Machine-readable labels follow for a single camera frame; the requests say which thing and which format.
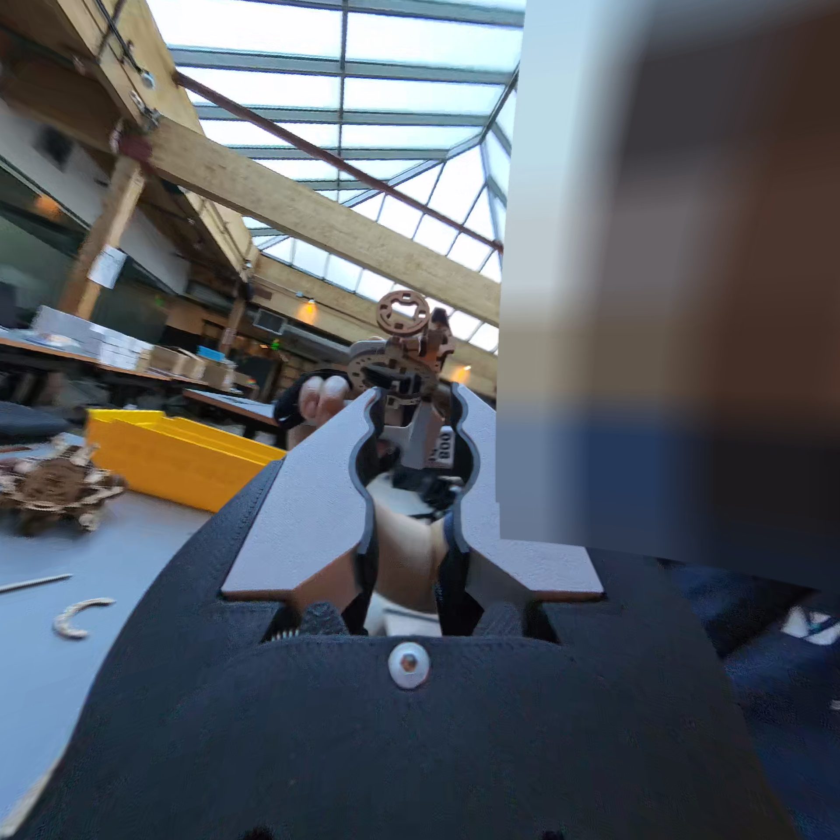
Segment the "long wooden table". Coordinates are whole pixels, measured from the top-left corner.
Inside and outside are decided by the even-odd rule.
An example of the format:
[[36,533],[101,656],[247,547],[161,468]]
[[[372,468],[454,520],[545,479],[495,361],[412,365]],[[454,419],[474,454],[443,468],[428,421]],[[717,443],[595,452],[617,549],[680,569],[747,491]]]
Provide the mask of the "long wooden table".
[[187,390],[248,396],[236,387],[219,388],[167,371],[136,371],[106,364],[84,353],[29,341],[21,332],[5,329],[1,338],[1,362],[2,373],[16,377],[15,384],[7,386],[7,395],[13,397],[14,403],[27,406],[46,404],[55,390],[50,385],[51,375],[62,375],[68,381],[91,379],[108,391],[116,406],[128,404],[138,396],[151,395],[166,401]]

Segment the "stack of cardboard boxes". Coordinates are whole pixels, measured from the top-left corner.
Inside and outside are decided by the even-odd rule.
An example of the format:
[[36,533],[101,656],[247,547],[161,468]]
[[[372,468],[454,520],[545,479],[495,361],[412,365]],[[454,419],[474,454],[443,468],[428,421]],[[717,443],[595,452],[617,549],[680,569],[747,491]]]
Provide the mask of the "stack of cardboard boxes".
[[217,389],[235,385],[235,365],[227,360],[208,359],[182,349],[154,345],[141,354],[143,369],[201,382]]

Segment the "person's right forearm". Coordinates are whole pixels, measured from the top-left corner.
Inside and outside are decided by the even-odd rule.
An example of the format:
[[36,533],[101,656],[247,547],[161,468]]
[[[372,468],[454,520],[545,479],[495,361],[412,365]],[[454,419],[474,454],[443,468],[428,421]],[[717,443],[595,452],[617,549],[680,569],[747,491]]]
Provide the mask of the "person's right forearm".
[[417,613],[437,610],[435,587],[448,553],[445,520],[408,517],[374,503],[378,546],[375,590],[387,601]]

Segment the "yellow plastic bin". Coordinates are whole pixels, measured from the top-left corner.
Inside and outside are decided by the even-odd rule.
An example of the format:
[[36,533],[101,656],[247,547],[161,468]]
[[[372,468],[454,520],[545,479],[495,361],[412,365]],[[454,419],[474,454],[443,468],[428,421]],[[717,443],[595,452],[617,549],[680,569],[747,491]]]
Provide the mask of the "yellow plastic bin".
[[89,409],[94,463],[131,490],[217,512],[285,451],[163,412]]

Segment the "person's dark blue clothing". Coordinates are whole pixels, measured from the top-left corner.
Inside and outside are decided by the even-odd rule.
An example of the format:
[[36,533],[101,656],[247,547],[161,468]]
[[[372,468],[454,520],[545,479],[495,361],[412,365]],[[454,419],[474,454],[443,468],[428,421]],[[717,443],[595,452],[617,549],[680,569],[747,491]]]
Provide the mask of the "person's dark blue clothing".
[[699,618],[801,838],[839,838],[839,595],[660,564]]

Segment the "wooden model axle assembly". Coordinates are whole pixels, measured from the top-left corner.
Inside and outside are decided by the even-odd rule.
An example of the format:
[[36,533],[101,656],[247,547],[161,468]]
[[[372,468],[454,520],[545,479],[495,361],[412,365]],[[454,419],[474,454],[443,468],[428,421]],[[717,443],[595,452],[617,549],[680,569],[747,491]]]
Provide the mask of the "wooden model axle assembly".
[[455,337],[443,308],[432,308],[413,290],[393,290],[376,305],[382,339],[350,347],[346,374],[350,398],[371,388],[385,394],[385,423],[407,426],[420,405],[430,403]]

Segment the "thin wooden stick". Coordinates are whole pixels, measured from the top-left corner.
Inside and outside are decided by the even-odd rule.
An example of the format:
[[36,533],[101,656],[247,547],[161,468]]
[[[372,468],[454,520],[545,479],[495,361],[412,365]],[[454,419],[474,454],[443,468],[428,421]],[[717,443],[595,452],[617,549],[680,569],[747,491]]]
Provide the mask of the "thin wooden stick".
[[1,584],[0,586],[0,593],[6,594],[11,592],[19,592],[22,590],[27,590],[35,587],[39,587],[42,585],[50,585],[53,583],[67,581],[72,577],[72,574],[57,574],[51,575],[46,577],[40,577],[37,579],[30,579],[25,581],[16,581],[13,583]]

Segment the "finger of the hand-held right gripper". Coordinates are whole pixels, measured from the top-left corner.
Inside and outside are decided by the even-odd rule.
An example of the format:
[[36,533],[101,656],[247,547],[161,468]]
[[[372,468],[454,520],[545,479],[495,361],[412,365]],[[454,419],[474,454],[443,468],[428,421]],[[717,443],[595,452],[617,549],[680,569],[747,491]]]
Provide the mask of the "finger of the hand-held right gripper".
[[423,469],[427,462],[427,409],[417,408],[408,425],[384,425],[380,439],[396,446],[400,463],[409,469]]
[[448,409],[440,407],[432,396],[422,400],[422,468],[442,469],[452,466],[453,432]]

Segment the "stack of white boxes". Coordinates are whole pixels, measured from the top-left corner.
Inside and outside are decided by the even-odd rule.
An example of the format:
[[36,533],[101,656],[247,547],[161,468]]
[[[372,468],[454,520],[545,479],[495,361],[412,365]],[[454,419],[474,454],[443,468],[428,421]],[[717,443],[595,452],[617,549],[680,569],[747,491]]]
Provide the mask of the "stack of white boxes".
[[47,306],[29,326],[35,339],[124,371],[145,371],[154,345]]

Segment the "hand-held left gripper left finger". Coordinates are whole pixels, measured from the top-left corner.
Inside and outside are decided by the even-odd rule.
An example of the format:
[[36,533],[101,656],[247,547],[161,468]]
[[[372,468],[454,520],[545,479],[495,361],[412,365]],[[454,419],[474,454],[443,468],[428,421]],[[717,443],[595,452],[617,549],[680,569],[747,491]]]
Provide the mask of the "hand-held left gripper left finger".
[[222,585],[227,599],[368,612],[378,545],[367,487],[383,426],[384,392],[371,388],[283,458]]

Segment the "curved wooden model piece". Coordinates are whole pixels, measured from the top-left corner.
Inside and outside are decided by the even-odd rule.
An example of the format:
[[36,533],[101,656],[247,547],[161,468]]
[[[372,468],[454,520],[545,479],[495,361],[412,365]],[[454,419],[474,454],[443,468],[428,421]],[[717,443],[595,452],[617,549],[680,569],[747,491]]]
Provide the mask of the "curved wooden model piece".
[[115,603],[115,599],[110,597],[95,597],[72,603],[55,617],[52,623],[53,631],[57,636],[69,641],[84,640],[89,636],[89,631],[75,625],[77,615],[92,608],[108,607]]

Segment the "wooden gear wheel model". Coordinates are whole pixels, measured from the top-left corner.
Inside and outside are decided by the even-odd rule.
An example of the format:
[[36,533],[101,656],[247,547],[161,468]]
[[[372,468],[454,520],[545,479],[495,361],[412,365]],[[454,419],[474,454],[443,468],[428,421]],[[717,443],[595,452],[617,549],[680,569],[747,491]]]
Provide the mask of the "wooden gear wheel model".
[[79,532],[98,530],[106,504],[128,484],[93,462],[97,448],[59,435],[47,455],[2,460],[2,510],[15,515],[19,534],[34,537],[62,522]]

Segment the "paper sheet on post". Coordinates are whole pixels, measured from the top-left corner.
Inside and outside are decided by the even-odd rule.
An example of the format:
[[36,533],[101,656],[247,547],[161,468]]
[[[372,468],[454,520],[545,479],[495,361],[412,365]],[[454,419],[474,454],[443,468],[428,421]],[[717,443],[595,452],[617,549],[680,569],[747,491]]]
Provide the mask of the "paper sheet on post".
[[120,248],[105,245],[92,261],[87,279],[101,288],[113,289],[122,273],[128,255]]

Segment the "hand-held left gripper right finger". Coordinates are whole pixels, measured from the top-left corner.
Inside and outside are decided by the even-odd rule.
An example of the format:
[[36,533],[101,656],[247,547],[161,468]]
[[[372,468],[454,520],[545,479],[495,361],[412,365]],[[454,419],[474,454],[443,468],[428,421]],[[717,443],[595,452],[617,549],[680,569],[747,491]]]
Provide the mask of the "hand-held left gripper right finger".
[[601,600],[604,588],[587,550],[551,542],[504,539],[497,501],[497,415],[463,385],[452,386],[457,442],[471,456],[471,472],[456,504],[455,536],[468,555],[465,592],[487,609]]

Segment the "person's right hand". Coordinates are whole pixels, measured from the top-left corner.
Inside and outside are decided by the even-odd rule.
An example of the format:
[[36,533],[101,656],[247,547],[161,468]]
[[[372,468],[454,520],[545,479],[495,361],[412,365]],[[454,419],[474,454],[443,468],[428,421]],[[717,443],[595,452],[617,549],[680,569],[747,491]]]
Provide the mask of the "person's right hand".
[[298,395],[297,408],[303,422],[288,430],[287,451],[299,446],[340,413],[349,395],[350,386],[341,375],[309,377],[302,384]]

